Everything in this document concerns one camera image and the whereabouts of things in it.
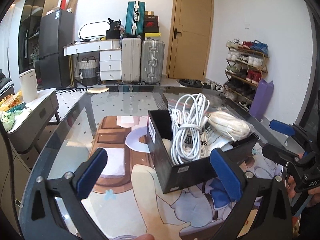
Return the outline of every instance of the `blue gripper pad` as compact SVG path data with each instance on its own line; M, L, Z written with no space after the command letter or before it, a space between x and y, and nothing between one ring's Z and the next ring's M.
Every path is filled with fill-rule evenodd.
M239 201L242 197L241 182L238 180L237 176L234 174L217 149L211 151L210 163L216 171L230 199Z
M76 179L76 196L78 199L86 199L89 196L94 184L107 165L107 161L106 150L98 148L89 160L78 167L74 178Z
M270 128L287 136L293 136L296 134L292 126L277 120L272 120L270 122Z

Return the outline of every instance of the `laundry basket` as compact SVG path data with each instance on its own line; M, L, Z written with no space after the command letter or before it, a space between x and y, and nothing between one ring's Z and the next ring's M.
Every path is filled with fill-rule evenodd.
M97 83L96 71L98 70L98 65L96 58L93 58L94 59L89 60L88 58L84 57L82 61L78 63L81 82L86 86L92 86Z

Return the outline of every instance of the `suitcase handle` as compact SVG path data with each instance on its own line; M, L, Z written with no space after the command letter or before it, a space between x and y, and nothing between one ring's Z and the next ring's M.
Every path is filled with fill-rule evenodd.
M149 46L149 51L150 52L153 52L153 51L155 51L155 52L158 52L158 47L151 47L151 46Z
M135 12L135 13L134 13L134 21L135 21L135 22L140 21L140 13L139 13L139 12Z
M151 67L157 67L158 60L156 58L153 58L153 60L148 60L148 65L154 65L154 66L151 66Z

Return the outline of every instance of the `open black box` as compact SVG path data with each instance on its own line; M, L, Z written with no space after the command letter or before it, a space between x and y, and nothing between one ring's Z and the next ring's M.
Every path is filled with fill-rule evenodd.
M169 111L149 111L147 144L164 194L197 185L217 176L209 157L174 165L164 147L162 138L172 140ZM228 157L235 163L241 164L252 156L252 149L258 139L259 137L253 133L241 141L232 143L234 148L226 151Z

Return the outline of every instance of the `silver suitcase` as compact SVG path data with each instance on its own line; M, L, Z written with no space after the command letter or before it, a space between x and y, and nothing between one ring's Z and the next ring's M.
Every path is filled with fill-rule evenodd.
M160 85L164 57L163 41L143 41L141 53L141 83Z
M141 39L124 38L121 48L121 80L123 82L140 79Z

